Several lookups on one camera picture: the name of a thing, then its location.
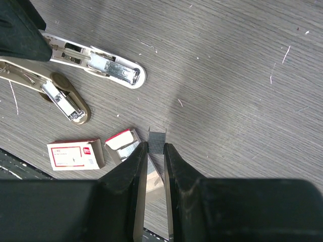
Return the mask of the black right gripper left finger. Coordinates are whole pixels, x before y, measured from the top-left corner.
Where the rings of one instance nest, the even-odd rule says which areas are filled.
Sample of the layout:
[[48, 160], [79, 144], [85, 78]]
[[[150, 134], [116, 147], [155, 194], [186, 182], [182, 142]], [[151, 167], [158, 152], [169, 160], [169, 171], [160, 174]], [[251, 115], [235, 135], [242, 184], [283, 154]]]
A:
[[100, 179], [1, 180], [1, 241], [142, 241], [146, 159]]

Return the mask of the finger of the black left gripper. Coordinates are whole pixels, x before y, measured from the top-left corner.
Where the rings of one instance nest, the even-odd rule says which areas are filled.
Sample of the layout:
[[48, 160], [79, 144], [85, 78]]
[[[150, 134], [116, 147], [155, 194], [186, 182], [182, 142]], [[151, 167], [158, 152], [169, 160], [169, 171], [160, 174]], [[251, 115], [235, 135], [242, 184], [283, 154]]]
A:
[[49, 61], [52, 48], [41, 34], [45, 29], [31, 1], [1, 0], [1, 56]]

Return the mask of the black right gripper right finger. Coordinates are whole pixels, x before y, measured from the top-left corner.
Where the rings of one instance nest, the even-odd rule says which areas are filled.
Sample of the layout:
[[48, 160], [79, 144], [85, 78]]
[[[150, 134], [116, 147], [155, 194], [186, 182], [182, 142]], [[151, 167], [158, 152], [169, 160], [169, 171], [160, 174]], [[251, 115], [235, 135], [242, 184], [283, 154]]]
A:
[[303, 179], [207, 178], [165, 144], [170, 241], [322, 241], [322, 194]]

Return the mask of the red white staple box sleeve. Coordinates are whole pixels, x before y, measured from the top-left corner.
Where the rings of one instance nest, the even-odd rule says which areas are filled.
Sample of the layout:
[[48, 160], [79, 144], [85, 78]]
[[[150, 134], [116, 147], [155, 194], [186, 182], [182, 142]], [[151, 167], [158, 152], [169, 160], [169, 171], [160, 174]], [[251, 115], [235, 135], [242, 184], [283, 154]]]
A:
[[54, 141], [47, 144], [54, 171], [97, 170], [105, 166], [99, 138]]

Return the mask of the staple box tray with staples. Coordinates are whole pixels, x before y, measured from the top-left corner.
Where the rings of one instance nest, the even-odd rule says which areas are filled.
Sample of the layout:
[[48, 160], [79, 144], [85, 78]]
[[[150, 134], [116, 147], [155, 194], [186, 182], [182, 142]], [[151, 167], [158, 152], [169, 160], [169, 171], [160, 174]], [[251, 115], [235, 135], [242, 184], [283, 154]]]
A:
[[135, 163], [142, 167], [139, 162], [146, 159], [146, 204], [160, 199], [164, 194], [164, 183], [156, 166], [153, 164], [147, 150], [142, 144], [135, 129], [126, 129], [108, 138], [104, 143], [112, 160], [116, 165], [122, 162]]

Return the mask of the grey staple strip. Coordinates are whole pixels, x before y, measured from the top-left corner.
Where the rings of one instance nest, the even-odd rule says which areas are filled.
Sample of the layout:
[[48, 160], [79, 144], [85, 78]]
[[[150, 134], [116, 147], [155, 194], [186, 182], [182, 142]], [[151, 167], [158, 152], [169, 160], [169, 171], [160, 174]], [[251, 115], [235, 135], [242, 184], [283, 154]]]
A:
[[166, 143], [167, 130], [163, 132], [155, 132], [148, 129], [147, 146], [148, 153], [154, 155], [164, 154], [164, 145]]

